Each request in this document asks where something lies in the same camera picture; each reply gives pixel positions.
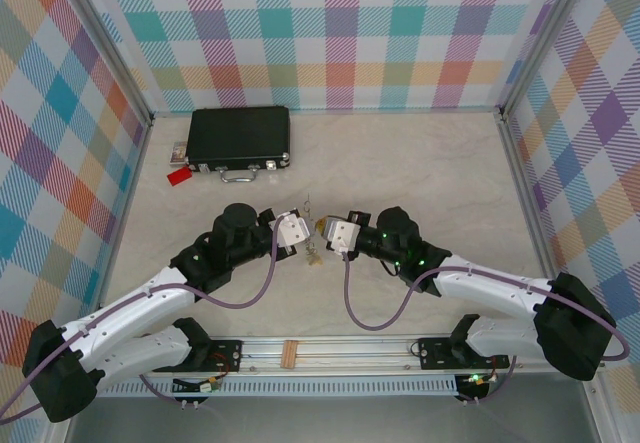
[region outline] red tag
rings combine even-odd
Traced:
[[[193,173],[189,169],[188,166],[184,166],[173,173],[169,173],[167,178],[169,179],[169,183],[171,186],[176,186],[178,183],[182,183],[184,180],[188,180],[193,176]]]

